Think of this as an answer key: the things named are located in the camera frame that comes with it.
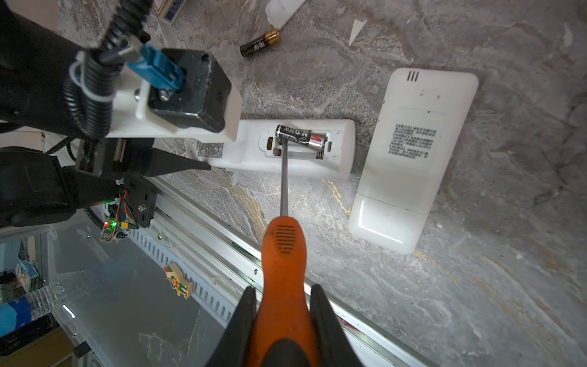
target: orange handle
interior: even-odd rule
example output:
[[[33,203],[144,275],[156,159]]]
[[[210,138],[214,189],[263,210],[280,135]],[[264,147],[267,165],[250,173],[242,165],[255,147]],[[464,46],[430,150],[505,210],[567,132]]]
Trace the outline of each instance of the orange handle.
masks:
[[[306,239],[298,221],[277,217],[269,223],[261,249],[263,299],[252,327],[247,365],[259,367],[271,346],[290,339],[320,366],[318,341],[303,291]]]

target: cardboard box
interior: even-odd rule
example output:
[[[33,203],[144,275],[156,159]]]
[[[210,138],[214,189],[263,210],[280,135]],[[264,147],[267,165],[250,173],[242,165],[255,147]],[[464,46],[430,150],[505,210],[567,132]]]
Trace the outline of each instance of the cardboard box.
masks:
[[[154,0],[153,10],[159,19],[169,24],[176,21],[187,0]]]

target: battery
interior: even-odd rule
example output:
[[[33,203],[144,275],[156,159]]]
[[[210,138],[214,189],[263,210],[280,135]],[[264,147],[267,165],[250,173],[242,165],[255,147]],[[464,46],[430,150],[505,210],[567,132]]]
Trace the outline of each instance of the battery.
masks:
[[[294,129],[283,125],[277,125],[275,136],[278,139],[286,139],[316,150],[324,150],[324,145],[326,144],[326,136],[324,135],[312,134],[308,130]]]
[[[241,55],[243,57],[247,57],[259,51],[260,49],[265,48],[267,46],[272,46],[279,41],[281,41],[281,38],[279,37],[279,30],[272,29],[271,31],[265,33],[261,37],[247,43],[246,45],[242,45]]]

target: blue connector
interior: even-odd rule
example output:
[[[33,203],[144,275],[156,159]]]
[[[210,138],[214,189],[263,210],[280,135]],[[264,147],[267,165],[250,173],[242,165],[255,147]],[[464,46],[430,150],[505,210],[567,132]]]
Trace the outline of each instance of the blue connector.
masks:
[[[149,43],[141,48],[142,60],[127,62],[129,68],[158,89],[177,90],[183,83],[183,71],[163,52]]]

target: gray marble countertop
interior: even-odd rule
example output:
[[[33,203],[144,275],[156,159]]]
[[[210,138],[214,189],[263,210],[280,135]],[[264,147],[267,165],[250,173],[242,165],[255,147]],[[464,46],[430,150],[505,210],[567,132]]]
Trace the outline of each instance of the gray marble countertop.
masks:
[[[62,35],[95,45],[115,1],[59,0]],[[291,177],[309,278],[443,366],[587,365],[587,7],[562,0],[308,0],[282,42],[267,0],[188,0],[163,45],[206,49],[240,90],[246,119],[352,119],[348,182]],[[353,21],[367,20],[351,47]],[[480,87],[416,251],[397,255],[346,223],[391,73],[468,71]],[[159,146],[178,154],[183,140]],[[260,241],[278,215],[279,176],[164,177]]]

